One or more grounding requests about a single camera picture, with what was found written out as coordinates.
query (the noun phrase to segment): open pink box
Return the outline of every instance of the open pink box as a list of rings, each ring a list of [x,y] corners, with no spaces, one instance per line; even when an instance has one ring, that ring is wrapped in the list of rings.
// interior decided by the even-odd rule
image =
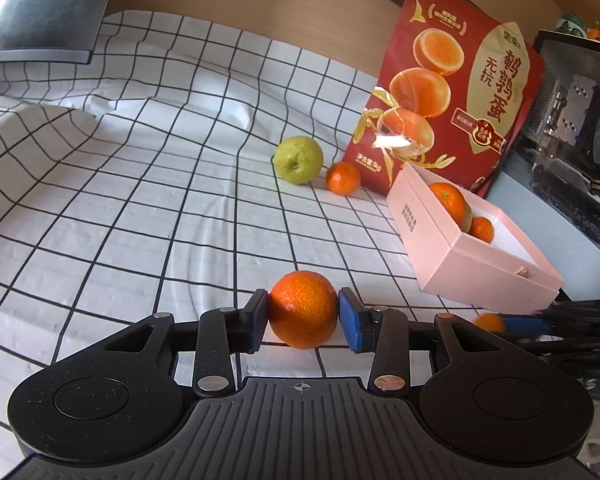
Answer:
[[[491,244],[463,233],[428,185],[448,182],[405,165],[386,197],[420,288],[504,314],[531,314],[558,295],[563,278],[499,208],[461,189],[493,223]]]

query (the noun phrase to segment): red snack bag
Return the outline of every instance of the red snack bag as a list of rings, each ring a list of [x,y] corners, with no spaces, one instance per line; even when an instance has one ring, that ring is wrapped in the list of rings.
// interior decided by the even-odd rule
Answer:
[[[515,22],[465,0],[404,0],[344,160],[383,195],[408,162],[476,190],[517,134],[542,72]]]

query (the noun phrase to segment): gray ribbed plate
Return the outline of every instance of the gray ribbed plate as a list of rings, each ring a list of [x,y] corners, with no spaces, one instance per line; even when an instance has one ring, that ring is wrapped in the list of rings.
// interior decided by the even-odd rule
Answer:
[[[533,468],[473,462],[441,446],[409,405],[355,379],[249,378],[237,394],[201,400],[163,446],[123,464],[80,468],[40,457],[9,479],[35,480],[586,480],[576,460]]]

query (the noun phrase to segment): food packaging bag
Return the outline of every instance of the food packaging bag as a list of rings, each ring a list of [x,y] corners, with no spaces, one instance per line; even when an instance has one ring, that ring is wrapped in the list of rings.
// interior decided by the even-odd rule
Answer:
[[[542,72],[515,22],[466,0],[404,0],[344,160],[382,195],[407,162],[476,191],[520,129]]]

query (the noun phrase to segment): blue gripper pad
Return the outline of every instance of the blue gripper pad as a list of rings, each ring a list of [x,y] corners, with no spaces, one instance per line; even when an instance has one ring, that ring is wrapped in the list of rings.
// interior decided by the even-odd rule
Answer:
[[[356,354],[371,352],[373,332],[369,313],[348,286],[341,288],[338,293],[338,309],[349,349]]]

